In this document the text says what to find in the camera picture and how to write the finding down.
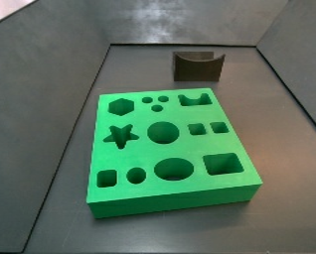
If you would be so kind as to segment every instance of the gray floor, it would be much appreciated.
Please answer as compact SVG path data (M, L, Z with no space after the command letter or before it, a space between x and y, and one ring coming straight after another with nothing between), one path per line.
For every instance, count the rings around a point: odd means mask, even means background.
M216 51L219 83L175 82L175 51ZM264 180L244 203L96 220L85 203L98 96L209 86ZM29 253L316 252L316 127L256 49L112 47Z

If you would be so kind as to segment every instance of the small round hole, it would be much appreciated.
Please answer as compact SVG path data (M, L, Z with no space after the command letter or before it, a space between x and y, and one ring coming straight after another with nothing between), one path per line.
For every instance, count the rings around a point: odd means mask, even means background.
M129 181L138 185L141 184L146 179L146 172L141 168L134 168L128 172L128 179Z
M195 165L185 159L171 158L161 161L154 167L159 178L167 181L187 179L195 172Z
M168 96L160 96L159 100L161 102L168 102L169 101L169 97Z
M163 107L161 105L154 105L154 106L152 107L152 110L153 110L154 112L161 112L161 111L164 110L164 107Z
M171 144L180 137L180 129L169 122L157 122L149 127L148 136L159 144Z
M153 102L153 98L152 97L144 97L142 98L142 102L144 103L152 103Z

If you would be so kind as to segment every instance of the star-shaped hole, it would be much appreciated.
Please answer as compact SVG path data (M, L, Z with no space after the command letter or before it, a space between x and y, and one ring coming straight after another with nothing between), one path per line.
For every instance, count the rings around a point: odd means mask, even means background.
M133 125L129 124L124 128L110 126L110 135L104 139L104 142L114 142L118 149L124 149L128 141L137 140L140 137L132 133Z

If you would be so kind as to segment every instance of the small square hole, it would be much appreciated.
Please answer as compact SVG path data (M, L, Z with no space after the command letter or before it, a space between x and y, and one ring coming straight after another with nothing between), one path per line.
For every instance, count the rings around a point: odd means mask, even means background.
M228 125L224 122L211 123L215 133L228 133Z
M207 134L207 128L203 123L189 124L189 131L192 135L205 135Z
M204 161L211 176L243 172L237 154L208 155Z
M117 185L117 171L101 171L97 176L97 185L100 188L114 187Z

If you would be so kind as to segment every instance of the shape sorter board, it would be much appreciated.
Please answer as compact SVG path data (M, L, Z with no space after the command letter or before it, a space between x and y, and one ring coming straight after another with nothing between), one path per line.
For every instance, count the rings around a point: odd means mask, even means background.
M96 218L251 200L262 179L209 88L100 97Z

